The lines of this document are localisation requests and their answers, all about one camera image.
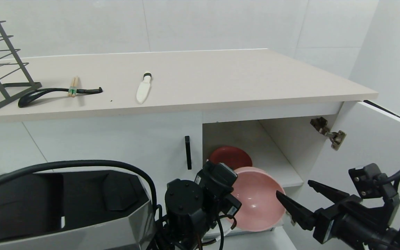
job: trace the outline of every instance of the cabinet hinge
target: cabinet hinge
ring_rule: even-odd
[[[342,144],[343,140],[347,136],[347,134],[339,130],[338,132],[331,132],[330,129],[327,127],[328,121],[323,118],[315,118],[311,119],[310,124],[322,135],[330,138],[331,147],[334,150],[338,150],[340,145]]]

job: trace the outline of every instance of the white knife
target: white knife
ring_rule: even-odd
[[[148,98],[149,91],[151,90],[151,78],[152,75],[149,71],[146,71],[143,75],[143,81],[140,83],[137,89],[137,101],[139,104],[143,104]]]

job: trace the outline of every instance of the bowl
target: bowl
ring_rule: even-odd
[[[232,195],[242,203],[235,214],[237,227],[252,232],[272,228],[285,213],[284,206],[276,197],[276,191],[285,193],[284,189],[262,169],[243,167],[235,172],[238,178],[232,185]]]
[[[209,156],[209,160],[214,164],[225,163],[232,170],[252,166],[251,157],[245,151],[232,146],[224,146],[214,150]]]

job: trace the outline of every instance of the red plate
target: red plate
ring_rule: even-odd
[[[214,164],[223,162],[232,170],[252,167],[251,157],[245,151],[232,146],[224,146],[214,150],[209,156],[209,160]]]

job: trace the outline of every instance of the white cabinet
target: white cabinet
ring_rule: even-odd
[[[202,166],[201,119],[201,112],[177,112],[24,123],[47,161],[130,163],[151,176],[158,201],[163,204],[168,182],[176,178],[194,180]],[[190,136],[192,170],[187,168],[185,136]]]
[[[168,182],[176,178],[194,180],[214,149],[231,145],[248,152],[255,167],[267,171],[285,188],[287,195],[314,211],[331,203],[306,185],[308,179],[356,194],[349,169],[369,163],[376,163],[388,175],[400,169],[400,119],[362,102],[346,102],[338,114],[322,114],[331,131],[342,130],[347,134],[338,151],[310,125],[310,119],[320,115],[265,120],[237,115],[240,120],[237,122],[213,122],[217,120],[214,117],[209,121],[212,123],[202,124],[205,114],[198,111],[41,120],[24,122],[25,128],[23,123],[0,124],[0,174],[44,161],[119,160],[151,176],[157,186],[158,202],[165,207]],[[192,170],[187,169],[185,136],[190,136]],[[366,200],[363,204],[379,206],[381,200]],[[251,235],[251,239],[266,238],[268,246],[281,232],[281,238],[289,236],[299,250],[348,249],[336,239],[320,245],[312,232],[284,221],[276,225],[283,225],[284,231],[277,228],[273,233]],[[392,226],[400,226],[400,209]]]
[[[0,174],[44,162],[21,122],[0,124]]]

